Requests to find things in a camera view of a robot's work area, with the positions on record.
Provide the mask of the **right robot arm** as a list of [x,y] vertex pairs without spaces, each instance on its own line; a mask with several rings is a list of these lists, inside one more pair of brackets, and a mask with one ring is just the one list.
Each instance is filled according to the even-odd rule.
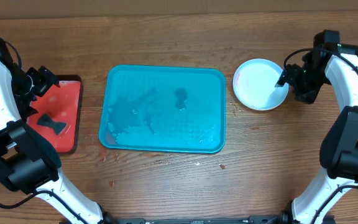
[[340,114],[321,143],[321,169],[276,223],[334,223],[330,209],[358,190],[358,46],[341,43],[338,31],[324,30],[301,52],[303,65],[284,63],[276,86],[288,84],[297,101],[312,104],[321,87],[331,85]]

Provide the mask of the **light blue plate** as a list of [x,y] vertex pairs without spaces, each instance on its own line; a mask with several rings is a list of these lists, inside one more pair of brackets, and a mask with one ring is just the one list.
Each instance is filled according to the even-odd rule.
[[250,109],[272,110],[280,106],[288,95],[289,85],[276,86],[282,72],[283,69],[270,60],[248,60],[240,65],[234,74],[234,94]]

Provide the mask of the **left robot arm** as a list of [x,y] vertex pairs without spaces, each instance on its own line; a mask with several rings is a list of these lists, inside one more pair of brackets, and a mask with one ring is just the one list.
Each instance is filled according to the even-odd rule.
[[44,66],[23,71],[22,62],[10,55],[13,48],[0,38],[0,208],[14,209],[38,197],[68,223],[115,223],[71,183],[55,148],[27,124],[37,112],[31,102],[59,79]]

